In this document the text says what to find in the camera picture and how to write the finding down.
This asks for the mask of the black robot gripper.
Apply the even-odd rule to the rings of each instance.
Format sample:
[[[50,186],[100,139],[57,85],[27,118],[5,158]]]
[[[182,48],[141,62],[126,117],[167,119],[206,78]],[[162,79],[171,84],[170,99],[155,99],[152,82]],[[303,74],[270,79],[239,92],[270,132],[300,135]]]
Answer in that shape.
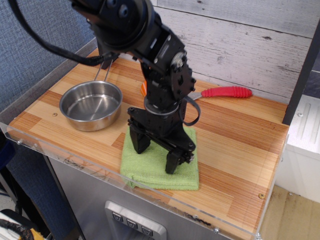
[[[196,145],[186,133],[178,112],[155,115],[145,109],[129,107],[129,134],[134,150],[141,154],[154,141],[167,149],[165,172],[174,174],[177,166],[194,159]]]

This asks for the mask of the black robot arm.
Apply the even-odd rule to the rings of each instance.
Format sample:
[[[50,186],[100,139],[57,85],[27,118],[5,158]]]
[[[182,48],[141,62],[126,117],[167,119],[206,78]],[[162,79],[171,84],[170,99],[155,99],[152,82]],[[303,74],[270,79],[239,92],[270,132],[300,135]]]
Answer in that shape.
[[[89,21],[107,53],[126,53],[140,62],[147,82],[144,108],[127,111],[135,151],[144,152],[151,142],[167,149],[168,174],[191,162],[196,145],[183,127],[196,80],[181,40],[149,0],[74,0],[72,7]]]

